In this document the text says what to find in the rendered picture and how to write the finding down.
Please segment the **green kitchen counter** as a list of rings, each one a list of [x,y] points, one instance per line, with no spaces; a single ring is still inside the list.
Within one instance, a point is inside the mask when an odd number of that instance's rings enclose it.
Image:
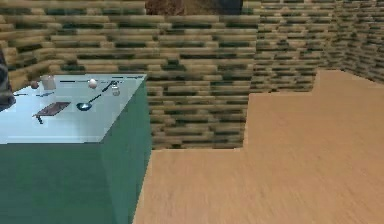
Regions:
[[[152,149],[146,77],[95,78],[91,89],[87,75],[58,75],[0,112],[0,224],[132,224]],[[33,118],[53,102],[70,105]]]

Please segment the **dark ladle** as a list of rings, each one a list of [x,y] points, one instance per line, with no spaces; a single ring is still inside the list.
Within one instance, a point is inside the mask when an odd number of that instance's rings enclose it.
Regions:
[[[76,104],[76,107],[78,110],[80,111],[88,111],[92,108],[92,103],[98,99],[100,97],[100,95],[97,95],[95,96],[94,98],[92,98],[91,100],[89,100],[88,102],[84,102],[84,103],[77,103]]]

